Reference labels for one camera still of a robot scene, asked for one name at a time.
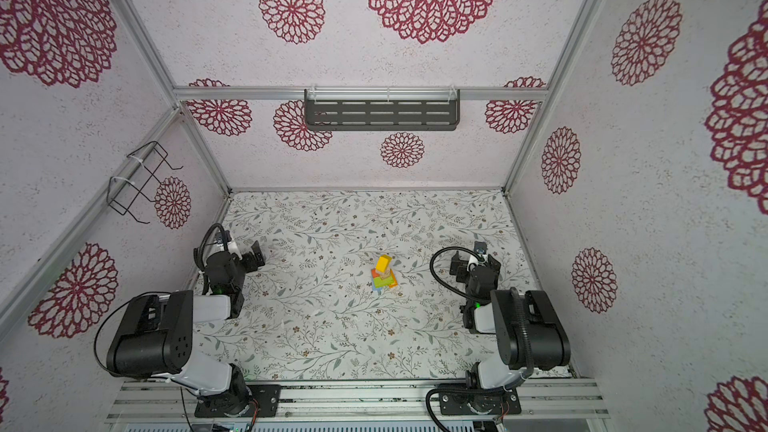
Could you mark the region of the green wood block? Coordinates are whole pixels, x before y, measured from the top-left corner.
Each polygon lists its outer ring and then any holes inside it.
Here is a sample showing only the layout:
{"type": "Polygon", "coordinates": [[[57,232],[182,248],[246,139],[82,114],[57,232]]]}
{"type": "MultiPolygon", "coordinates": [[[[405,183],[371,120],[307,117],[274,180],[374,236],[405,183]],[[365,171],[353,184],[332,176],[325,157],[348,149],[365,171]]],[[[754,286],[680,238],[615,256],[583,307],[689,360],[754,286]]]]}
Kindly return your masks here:
{"type": "Polygon", "coordinates": [[[398,282],[397,282],[397,279],[394,276],[393,278],[391,278],[389,280],[383,280],[383,287],[381,289],[393,288],[393,287],[396,287],[397,285],[398,285],[398,282]]]}

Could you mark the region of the yellow triangle wood block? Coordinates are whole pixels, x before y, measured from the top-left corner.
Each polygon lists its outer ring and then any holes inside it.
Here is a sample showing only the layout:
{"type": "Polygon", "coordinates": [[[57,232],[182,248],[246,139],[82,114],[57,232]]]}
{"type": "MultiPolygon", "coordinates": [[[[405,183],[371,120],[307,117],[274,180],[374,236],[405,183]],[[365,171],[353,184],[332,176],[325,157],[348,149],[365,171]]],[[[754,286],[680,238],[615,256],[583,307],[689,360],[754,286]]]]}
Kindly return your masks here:
{"type": "Polygon", "coordinates": [[[381,255],[376,263],[375,270],[380,274],[386,274],[390,270],[392,258],[388,255],[381,255]]]}

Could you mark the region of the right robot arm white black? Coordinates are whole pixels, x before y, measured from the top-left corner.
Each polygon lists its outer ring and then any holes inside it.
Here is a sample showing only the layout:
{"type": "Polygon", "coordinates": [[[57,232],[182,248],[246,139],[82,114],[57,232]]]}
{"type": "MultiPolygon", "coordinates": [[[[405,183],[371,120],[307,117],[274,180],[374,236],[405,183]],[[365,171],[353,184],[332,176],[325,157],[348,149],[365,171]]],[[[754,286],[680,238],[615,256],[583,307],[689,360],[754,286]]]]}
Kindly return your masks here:
{"type": "Polygon", "coordinates": [[[497,354],[466,372],[465,388],[478,393],[510,391],[535,371],[566,367],[571,344],[548,294],[501,287],[501,263],[477,242],[472,249],[449,246],[429,261],[432,278],[465,300],[465,329],[495,337],[497,354]]]}

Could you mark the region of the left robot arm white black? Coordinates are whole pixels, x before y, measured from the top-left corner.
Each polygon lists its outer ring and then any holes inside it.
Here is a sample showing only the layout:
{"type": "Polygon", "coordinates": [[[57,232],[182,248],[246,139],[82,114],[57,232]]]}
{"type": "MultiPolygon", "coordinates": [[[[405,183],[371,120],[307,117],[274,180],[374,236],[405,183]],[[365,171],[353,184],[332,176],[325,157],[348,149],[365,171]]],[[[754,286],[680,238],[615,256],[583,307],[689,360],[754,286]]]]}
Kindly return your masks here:
{"type": "Polygon", "coordinates": [[[194,344],[196,325],[239,317],[245,276],[265,265],[260,245],[242,252],[230,241],[215,245],[206,257],[200,249],[196,253],[208,293],[147,292],[132,298],[98,365],[114,377],[179,386],[196,399],[200,418],[269,416],[274,398],[263,399],[262,391],[246,384],[239,366],[194,344]]]}

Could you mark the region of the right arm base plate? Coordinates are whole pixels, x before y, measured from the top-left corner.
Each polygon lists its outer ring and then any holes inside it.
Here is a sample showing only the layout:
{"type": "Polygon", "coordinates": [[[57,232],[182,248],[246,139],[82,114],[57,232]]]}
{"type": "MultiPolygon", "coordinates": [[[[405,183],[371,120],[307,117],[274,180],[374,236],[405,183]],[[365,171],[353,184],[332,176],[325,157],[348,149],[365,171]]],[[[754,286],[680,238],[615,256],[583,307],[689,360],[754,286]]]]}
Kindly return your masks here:
{"type": "Polygon", "coordinates": [[[440,384],[437,387],[440,413],[446,416],[502,416],[521,413],[516,389],[468,389],[440,384]]]}

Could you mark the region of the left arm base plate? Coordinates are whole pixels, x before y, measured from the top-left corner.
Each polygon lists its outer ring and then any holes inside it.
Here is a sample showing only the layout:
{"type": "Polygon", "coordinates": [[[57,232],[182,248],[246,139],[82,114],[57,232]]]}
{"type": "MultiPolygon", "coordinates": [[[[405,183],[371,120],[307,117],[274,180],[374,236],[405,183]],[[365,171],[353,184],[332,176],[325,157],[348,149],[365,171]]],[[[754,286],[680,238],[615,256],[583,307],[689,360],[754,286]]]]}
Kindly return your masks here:
{"type": "Polygon", "coordinates": [[[250,384],[246,389],[202,396],[197,399],[195,418],[273,418],[277,414],[282,387],[280,385],[250,384]]]}

